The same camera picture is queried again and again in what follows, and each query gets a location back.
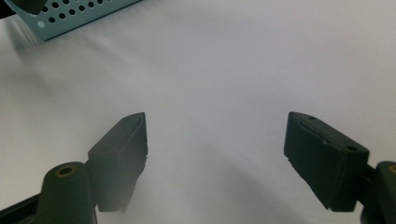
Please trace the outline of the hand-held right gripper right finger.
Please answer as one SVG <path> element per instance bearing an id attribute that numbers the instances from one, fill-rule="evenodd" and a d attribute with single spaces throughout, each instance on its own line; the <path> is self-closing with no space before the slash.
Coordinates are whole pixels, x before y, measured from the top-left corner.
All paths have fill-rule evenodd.
<path id="1" fill-rule="evenodd" d="M 319 201 L 334 212 L 355 208 L 355 184 L 369 150 L 313 116 L 290 112 L 284 155 Z"/>

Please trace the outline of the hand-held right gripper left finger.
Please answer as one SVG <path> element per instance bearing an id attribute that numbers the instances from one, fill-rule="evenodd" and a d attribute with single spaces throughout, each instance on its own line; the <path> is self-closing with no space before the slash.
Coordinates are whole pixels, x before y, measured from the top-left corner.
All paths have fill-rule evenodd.
<path id="1" fill-rule="evenodd" d="M 122 118 L 88 152 L 92 197 L 100 212 L 124 212 L 148 156 L 144 112 Z"/>

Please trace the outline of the light blue plastic basket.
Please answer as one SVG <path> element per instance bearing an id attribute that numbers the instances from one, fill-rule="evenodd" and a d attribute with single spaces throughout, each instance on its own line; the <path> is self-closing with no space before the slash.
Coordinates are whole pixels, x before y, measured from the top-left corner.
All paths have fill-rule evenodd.
<path id="1" fill-rule="evenodd" d="M 65 34 L 142 0 L 4 0 L 41 40 Z"/>

